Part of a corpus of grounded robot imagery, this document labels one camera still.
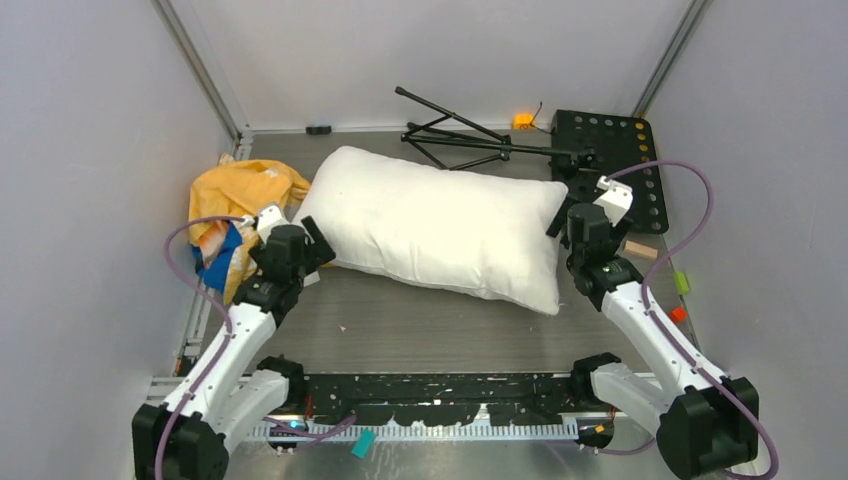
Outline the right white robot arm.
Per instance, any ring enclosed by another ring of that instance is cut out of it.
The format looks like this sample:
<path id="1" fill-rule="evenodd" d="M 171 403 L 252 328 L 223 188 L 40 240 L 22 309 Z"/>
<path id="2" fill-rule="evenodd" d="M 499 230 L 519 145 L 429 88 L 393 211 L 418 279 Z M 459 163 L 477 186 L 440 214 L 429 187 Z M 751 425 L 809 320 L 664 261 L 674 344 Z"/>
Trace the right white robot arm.
<path id="1" fill-rule="evenodd" d="M 754 460 L 759 395 L 746 378 L 713 365 L 658 307 L 643 276 L 617 249 L 629 227 L 607 210 L 566 198 L 548 227 L 569 255 L 575 288 L 630 340 L 653 372 L 648 381 L 603 352 L 573 364 L 571 397 L 584 410 L 608 404 L 650 433 L 669 470 L 693 479 Z"/>

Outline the yellow printed pillowcase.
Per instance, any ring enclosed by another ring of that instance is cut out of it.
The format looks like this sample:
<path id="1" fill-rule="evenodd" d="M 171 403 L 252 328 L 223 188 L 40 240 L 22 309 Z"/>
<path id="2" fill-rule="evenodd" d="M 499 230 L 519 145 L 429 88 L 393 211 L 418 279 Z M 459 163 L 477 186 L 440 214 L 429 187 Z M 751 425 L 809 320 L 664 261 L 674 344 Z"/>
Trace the yellow printed pillowcase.
<path id="1" fill-rule="evenodd" d="M 281 207 L 298 205 L 311 188 L 310 182 L 290 166 L 277 160 L 235 160 L 223 154 L 219 164 L 197 177 L 189 192 L 188 219 L 209 217 L 188 229 L 188 242 L 199 247 L 208 267 L 217 256 L 230 226 L 239 223 L 229 216 L 256 214 L 262 207 L 277 203 Z M 223 302 L 232 302 L 238 286 L 256 271 L 249 256 L 253 245 L 244 242 L 233 254 L 226 281 Z"/>

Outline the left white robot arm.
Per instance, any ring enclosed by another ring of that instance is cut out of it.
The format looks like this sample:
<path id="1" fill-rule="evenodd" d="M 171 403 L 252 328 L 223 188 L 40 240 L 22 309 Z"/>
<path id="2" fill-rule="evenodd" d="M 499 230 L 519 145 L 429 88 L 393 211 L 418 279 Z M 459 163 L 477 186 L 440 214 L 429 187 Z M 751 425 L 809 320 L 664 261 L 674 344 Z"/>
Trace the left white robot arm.
<path id="1" fill-rule="evenodd" d="M 245 385 L 239 380 L 297 304 L 308 277 L 336 253 L 310 216 L 291 224 L 261 213 L 256 229 L 261 239 L 249 255 L 257 270 L 222 308 L 214 340 L 159 405 L 141 405 L 132 419 L 138 479 L 222 479 L 232 452 L 264 416 L 305 405 L 296 362 L 270 358 Z"/>

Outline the white pillow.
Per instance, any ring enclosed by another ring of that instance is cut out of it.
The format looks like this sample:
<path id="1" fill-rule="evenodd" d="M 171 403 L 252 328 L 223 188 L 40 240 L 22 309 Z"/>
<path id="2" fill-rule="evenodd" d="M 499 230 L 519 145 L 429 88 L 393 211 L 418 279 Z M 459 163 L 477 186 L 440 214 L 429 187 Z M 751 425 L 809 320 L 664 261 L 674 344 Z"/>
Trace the white pillow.
<path id="1" fill-rule="evenodd" d="M 340 267 L 555 315 L 558 241 L 546 231 L 567 192 L 343 146 L 293 219 L 313 219 Z"/>

